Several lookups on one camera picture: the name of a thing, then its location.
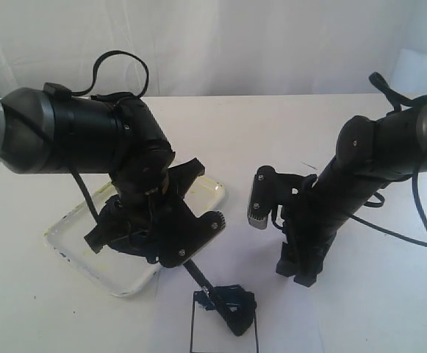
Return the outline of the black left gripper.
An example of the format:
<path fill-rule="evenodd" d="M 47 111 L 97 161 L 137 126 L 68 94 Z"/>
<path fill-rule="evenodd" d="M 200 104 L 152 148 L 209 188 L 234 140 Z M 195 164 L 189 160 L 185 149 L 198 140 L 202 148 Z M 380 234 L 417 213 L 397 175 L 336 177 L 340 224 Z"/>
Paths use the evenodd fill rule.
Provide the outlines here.
<path fill-rule="evenodd" d="M 106 200 L 98 223 L 84 236 L 94 253 L 108 246 L 137 257 L 159 257 L 161 223 L 176 212 L 193 213 L 184 198 L 205 172 L 196 158 L 179 165 L 172 162 L 172 154 L 132 158 L 111 174 L 116 194 Z"/>

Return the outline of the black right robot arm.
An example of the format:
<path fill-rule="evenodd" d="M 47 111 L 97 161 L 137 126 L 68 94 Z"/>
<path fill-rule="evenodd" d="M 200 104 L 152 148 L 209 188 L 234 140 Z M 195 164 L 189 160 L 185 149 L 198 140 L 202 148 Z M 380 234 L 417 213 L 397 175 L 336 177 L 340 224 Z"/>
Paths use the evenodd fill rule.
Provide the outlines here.
<path fill-rule="evenodd" d="M 394 103 L 393 111 L 372 121 L 356 115 L 341 129 L 335 155 L 320 173 L 281 175 L 281 230 L 286 241 L 276 273 L 309 287 L 323 270 L 342 225 L 363 207 L 381 206 L 379 190 L 427 172 L 427 95 Z"/>

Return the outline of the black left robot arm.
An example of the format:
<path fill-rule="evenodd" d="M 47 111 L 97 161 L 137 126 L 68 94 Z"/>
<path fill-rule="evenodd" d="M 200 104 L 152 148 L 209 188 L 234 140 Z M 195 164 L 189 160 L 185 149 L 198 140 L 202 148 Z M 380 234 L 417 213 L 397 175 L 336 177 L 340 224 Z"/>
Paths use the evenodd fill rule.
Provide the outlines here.
<path fill-rule="evenodd" d="M 20 88 L 0 99 L 0 163 L 17 174 L 107 174 L 116 193 L 85 235 L 94 252 L 117 252 L 167 268 L 192 257 L 222 227 L 184 198 L 205 168 L 180 165 L 148 106 L 131 93 L 81 99 L 66 88 Z"/>

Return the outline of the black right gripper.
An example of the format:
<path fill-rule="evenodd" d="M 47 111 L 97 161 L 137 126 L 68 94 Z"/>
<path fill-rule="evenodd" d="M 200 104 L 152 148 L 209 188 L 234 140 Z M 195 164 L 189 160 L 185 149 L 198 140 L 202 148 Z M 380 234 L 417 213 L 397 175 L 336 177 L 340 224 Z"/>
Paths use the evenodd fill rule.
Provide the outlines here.
<path fill-rule="evenodd" d="M 323 262 L 342 226 L 342 199 L 293 198 L 282 206 L 282 232 L 286 241 L 281 244 L 276 273 L 294 276 L 294 282 L 304 287 L 316 283 Z"/>

